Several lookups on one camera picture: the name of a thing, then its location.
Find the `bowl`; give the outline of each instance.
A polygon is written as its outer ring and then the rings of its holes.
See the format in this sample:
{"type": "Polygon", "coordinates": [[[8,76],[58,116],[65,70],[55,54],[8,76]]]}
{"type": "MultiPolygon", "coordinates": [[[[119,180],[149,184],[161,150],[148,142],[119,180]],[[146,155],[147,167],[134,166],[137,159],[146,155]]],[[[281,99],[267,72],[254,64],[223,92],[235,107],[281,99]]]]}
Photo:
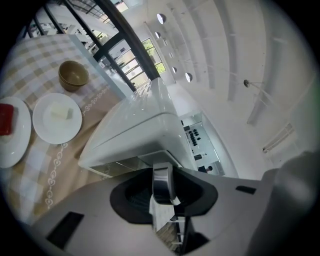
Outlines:
{"type": "Polygon", "coordinates": [[[76,85],[76,86],[74,86],[74,85],[71,85],[69,83],[66,83],[64,80],[62,80],[60,75],[59,75],[59,82],[60,82],[60,85],[68,92],[75,92],[75,91],[79,90],[82,86],[84,86],[84,85],[81,85],[81,86],[76,85]]]}
{"type": "Polygon", "coordinates": [[[89,73],[79,62],[67,60],[59,67],[59,78],[73,87],[84,86],[89,81],[89,73]]]}

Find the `checkered tablecloth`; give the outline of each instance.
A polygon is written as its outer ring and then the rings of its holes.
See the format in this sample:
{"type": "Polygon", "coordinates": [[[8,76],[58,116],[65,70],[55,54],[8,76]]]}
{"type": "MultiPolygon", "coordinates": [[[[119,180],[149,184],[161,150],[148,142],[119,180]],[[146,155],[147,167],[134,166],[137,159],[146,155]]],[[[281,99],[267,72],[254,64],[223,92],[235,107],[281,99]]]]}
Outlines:
{"type": "Polygon", "coordinates": [[[3,68],[0,97],[20,98],[31,115],[37,100],[49,93],[68,95],[79,105],[82,127],[73,140],[61,145],[41,140],[32,127],[22,159],[0,170],[8,204],[17,218],[29,224],[77,188],[101,179],[81,169],[78,157],[99,121],[120,101],[69,35],[24,39],[3,68]],[[67,92],[59,84],[58,69],[66,60],[83,64],[89,72],[89,83],[76,92],[67,92]]]}

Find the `butter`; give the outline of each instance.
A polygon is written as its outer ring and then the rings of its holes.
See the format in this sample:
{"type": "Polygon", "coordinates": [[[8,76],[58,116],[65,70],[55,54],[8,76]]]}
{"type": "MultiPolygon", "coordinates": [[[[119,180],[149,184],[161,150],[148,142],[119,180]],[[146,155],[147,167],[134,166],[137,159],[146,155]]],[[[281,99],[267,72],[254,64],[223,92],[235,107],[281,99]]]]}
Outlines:
{"type": "Polygon", "coordinates": [[[67,119],[68,118],[68,112],[69,108],[67,106],[64,106],[61,103],[53,102],[51,105],[51,116],[61,119],[67,119]]]}

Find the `plate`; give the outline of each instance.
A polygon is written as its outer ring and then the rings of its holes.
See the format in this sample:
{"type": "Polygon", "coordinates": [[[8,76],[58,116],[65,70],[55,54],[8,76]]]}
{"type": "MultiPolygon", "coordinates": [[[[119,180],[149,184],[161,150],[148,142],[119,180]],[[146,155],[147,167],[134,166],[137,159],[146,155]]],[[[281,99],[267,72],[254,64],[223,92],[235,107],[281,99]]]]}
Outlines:
{"type": "Polygon", "coordinates": [[[12,133],[0,136],[0,168],[14,166],[27,150],[31,134],[31,117],[27,105],[17,97],[6,97],[0,103],[14,107],[12,133]]]}
{"type": "Polygon", "coordinates": [[[77,103],[61,93],[50,93],[38,100],[32,115],[33,127],[38,136],[50,144],[72,140],[81,128],[82,115],[77,103]],[[54,102],[69,108],[67,119],[51,115],[54,102]]]}

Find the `ceiling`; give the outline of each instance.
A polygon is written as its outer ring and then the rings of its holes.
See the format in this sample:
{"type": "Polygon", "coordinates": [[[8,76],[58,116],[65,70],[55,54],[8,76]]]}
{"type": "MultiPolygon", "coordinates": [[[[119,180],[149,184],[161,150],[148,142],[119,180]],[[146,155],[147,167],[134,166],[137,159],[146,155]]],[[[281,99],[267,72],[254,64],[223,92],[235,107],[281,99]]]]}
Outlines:
{"type": "MultiPolygon", "coordinates": [[[[172,73],[176,82],[208,115],[213,108],[222,113],[230,108],[228,115],[260,152],[291,122],[293,110],[316,81],[318,66],[306,42],[290,19],[269,2],[145,0],[123,15],[133,28],[146,21],[152,33],[160,32],[157,41],[168,65],[177,68],[172,73]],[[165,15],[163,25],[157,13],[165,15]],[[162,45],[163,38],[168,46],[162,45]],[[193,76],[190,83],[185,72],[193,76]],[[247,88],[244,80],[254,83],[247,88]]],[[[217,118],[211,121],[215,126],[222,123],[217,118]]],[[[228,137],[223,130],[221,136],[228,137]]]]}

